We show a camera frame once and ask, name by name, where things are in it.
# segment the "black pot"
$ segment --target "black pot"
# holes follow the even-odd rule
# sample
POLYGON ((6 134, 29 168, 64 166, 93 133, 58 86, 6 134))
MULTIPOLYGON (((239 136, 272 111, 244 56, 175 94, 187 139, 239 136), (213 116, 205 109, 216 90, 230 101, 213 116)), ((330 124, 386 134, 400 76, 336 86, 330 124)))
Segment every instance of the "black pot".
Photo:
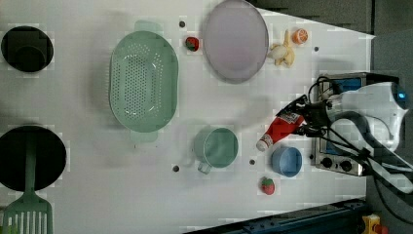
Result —
POLYGON ((54 49, 52 41, 43 31, 31 26, 19 26, 3 37, 1 52, 15 69, 36 72, 52 61, 54 49))
POLYGON ((0 137, 0 182, 16 191, 24 191, 28 133, 35 134, 36 138, 35 190, 54 183, 66 165, 66 148, 52 131, 23 126, 6 132, 0 137))

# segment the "purple plate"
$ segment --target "purple plate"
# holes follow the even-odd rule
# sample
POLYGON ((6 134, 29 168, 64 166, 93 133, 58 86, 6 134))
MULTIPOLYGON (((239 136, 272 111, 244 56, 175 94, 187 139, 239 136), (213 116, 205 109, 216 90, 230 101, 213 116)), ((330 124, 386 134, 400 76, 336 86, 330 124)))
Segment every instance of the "purple plate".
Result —
POLYGON ((259 12, 244 0, 227 0, 210 13, 204 48, 223 78, 242 82, 261 69, 268 53, 268 30, 259 12))

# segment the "blue cup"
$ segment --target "blue cup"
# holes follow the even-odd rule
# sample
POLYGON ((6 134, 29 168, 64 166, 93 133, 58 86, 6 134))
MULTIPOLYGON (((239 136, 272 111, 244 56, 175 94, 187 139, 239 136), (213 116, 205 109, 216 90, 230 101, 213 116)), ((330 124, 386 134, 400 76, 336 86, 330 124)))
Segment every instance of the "blue cup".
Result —
POLYGON ((294 147, 281 147, 276 149, 272 155, 274 172, 287 176, 296 176, 303 164, 300 151, 294 147))

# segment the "green spatula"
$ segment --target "green spatula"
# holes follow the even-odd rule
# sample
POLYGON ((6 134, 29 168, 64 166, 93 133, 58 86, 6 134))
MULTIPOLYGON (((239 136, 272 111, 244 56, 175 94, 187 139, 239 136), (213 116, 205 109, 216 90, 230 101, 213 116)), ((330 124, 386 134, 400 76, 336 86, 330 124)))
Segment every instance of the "green spatula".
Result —
POLYGON ((4 211, 4 234, 53 234, 52 206, 34 192, 36 137, 26 134, 25 189, 4 211))

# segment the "strawberry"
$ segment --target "strawberry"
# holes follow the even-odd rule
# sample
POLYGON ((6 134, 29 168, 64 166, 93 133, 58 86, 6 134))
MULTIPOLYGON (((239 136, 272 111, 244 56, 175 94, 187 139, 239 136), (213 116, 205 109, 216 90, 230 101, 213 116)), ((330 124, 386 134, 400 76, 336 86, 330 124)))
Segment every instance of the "strawberry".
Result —
POLYGON ((188 50, 196 52, 200 48, 200 40, 195 37, 188 37, 186 38, 185 45, 188 50))
POLYGON ((276 186, 272 179, 264 177, 261 183, 261 189, 265 194, 272 195, 274 191, 276 191, 276 186))

